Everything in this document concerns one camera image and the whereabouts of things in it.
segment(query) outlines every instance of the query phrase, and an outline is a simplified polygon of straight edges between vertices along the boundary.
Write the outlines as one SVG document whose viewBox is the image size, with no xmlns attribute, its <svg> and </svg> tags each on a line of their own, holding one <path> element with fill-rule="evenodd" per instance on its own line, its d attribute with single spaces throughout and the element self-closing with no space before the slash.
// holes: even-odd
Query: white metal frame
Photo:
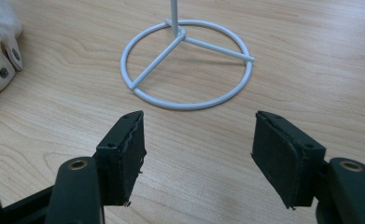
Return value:
<svg viewBox="0 0 365 224">
<path fill-rule="evenodd" d="M 164 23 L 149 27 L 139 35 L 137 35 L 135 38 L 133 38 L 130 43 L 127 45 L 127 47 L 124 49 L 121 59 L 120 59 L 120 70 L 121 75 L 126 82 L 127 86 L 130 90 L 132 90 L 136 95 L 138 95 L 143 100 L 149 102 L 150 104 L 164 107 L 168 109 L 175 109 L 175 110 L 196 110 L 196 109 L 205 109 L 211 106 L 222 104 L 229 99 L 231 99 L 234 95 L 236 95 L 240 90 L 243 89 L 243 87 L 248 82 L 251 70 L 252 70 L 252 63 L 254 62 L 254 58 L 249 55 L 248 48 L 246 47 L 246 44 L 243 42 L 243 40 L 238 37 L 235 33 L 233 33 L 231 30 L 217 25 L 213 22 L 209 21 L 196 21 L 196 20 L 178 20 L 177 18 L 177 1 L 171 0 L 171 13 L 172 13 L 172 19 L 166 20 Z M 216 46 L 207 42 L 204 42 L 202 40 L 198 40 L 195 38 L 187 37 L 186 31 L 181 27 L 181 25 L 193 25 L 193 26 L 202 26 L 206 28 L 211 28 L 214 30 L 217 30 L 224 35 L 229 36 L 232 40 L 235 41 L 235 43 L 239 46 L 242 53 L 232 51 L 230 49 L 225 49 L 220 46 Z M 130 51 L 132 50 L 133 46 L 138 43 L 139 40 L 144 38 L 145 36 L 154 33 L 160 29 L 164 29 L 167 27 L 172 27 L 173 33 L 175 36 L 175 40 L 134 80 L 132 81 L 130 79 L 129 74 L 127 73 L 127 58 L 130 54 Z M 216 52 L 226 54 L 229 56 L 232 56 L 237 59 L 241 59 L 246 63 L 246 71 L 243 77 L 241 78 L 240 82 L 229 92 L 226 94 L 215 98 L 213 100 L 204 101 L 200 103 L 192 103 L 192 104 L 181 104 L 181 103 L 174 103 L 169 101 L 164 101 L 162 99 L 155 98 L 153 96 L 150 96 L 146 94 L 145 92 L 141 91 L 138 88 L 138 85 L 152 72 L 155 67 L 161 63 L 161 61 L 174 49 L 180 42 L 186 42 L 190 43 L 195 46 L 199 46 L 205 49 L 211 49 Z"/>
</svg>

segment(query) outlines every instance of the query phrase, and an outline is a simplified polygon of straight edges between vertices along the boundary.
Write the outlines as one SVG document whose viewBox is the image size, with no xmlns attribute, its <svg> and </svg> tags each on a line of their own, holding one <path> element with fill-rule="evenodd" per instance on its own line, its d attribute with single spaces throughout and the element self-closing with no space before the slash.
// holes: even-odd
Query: wood grain surface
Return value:
<svg viewBox="0 0 365 224">
<path fill-rule="evenodd" d="M 12 0 L 23 24 L 23 71 L 0 93 L 0 199 L 14 203 L 54 183 L 59 166 L 90 156 L 122 115 L 145 112 L 147 156 L 130 207 L 107 223 L 316 223 L 311 208 L 287 210 L 250 157 L 255 113 L 293 122 L 327 148 L 326 160 L 365 163 L 365 1 L 180 0 L 179 18 L 237 33 L 256 58 L 230 101 L 180 112 L 149 105 L 125 85 L 128 42 L 170 18 L 166 0 Z M 226 36 L 188 35 L 230 49 Z M 140 41 L 137 75 L 173 40 Z M 244 64 L 183 43 L 140 86 L 166 100 L 209 100 L 239 82 Z"/>
</svg>

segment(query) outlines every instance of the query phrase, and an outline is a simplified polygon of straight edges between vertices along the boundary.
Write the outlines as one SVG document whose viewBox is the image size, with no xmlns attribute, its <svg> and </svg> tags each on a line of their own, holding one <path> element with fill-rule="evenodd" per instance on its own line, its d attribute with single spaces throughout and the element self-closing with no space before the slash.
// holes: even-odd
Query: circular wire base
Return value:
<svg viewBox="0 0 365 224">
<path fill-rule="evenodd" d="M 246 47 L 246 44 L 243 42 L 243 40 L 238 35 L 233 33 L 231 30 L 229 30 L 223 26 L 217 25 L 217 24 L 215 24 L 213 22 L 209 22 L 209 21 L 196 21 L 196 20 L 180 20 L 180 21 L 178 21 L 178 24 L 179 25 L 202 26 L 202 27 L 207 27 L 207 28 L 217 30 L 217 31 L 223 33 L 224 35 L 227 35 L 228 37 L 230 37 L 239 46 L 242 53 L 249 56 L 248 48 Z M 120 59 L 120 71 L 121 71 L 121 75 L 122 75 L 125 83 L 127 84 L 127 86 L 129 88 L 132 86 L 133 82 L 130 79 L 129 74 L 127 73 L 127 58 L 129 56 L 130 51 L 132 50 L 133 46 L 136 43 L 138 43 L 138 41 L 141 40 L 142 38 L 144 38 L 145 36 L 147 36 L 151 33 L 154 33 L 160 29 L 167 28 L 167 27 L 170 27 L 170 25 L 167 24 L 166 22 L 149 27 L 148 29 L 146 29 L 145 31 L 143 31 L 142 33 L 137 35 L 135 38 L 133 38 L 130 41 L 130 43 L 126 46 L 126 48 L 124 49 L 124 51 L 121 55 L 121 59 Z M 215 98 L 215 99 L 209 100 L 209 101 L 203 101 L 203 102 L 199 102 L 199 103 L 175 103 L 175 102 L 170 102 L 170 101 L 164 101 L 162 99 L 158 99 L 156 97 L 148 95 L 144 91 L 141 91 L 139 88 L 132 89 L 132 91 L 137 96 L 139 96 L 141 99 L 147 101 L 148 103 L 159 106 L 159 107 L 163 107 L 163 108 L 175 109 L 175 110 L 205 109 L 205 108 L 212 107 L 215 105 L 220 105 L 220 104 L 228 101 L 234 95 L 236 95 L 240 90 L 243 89 L 243 87 L 246 85 L 246 83 L 248 82 L 248 80 L 251 76 L 251 70 L 252 70 L 252 62 L 247 61 L 245 63 L 246 63 L 246 71 L 245 71 L 245 74 L 243 75 L 243 77 L 241 78 L 240 82 L 231 91 L 227 92 L 226 94 L 224 94 L 222 96 L 219 96 L 218 98 Z"/>
</svg>

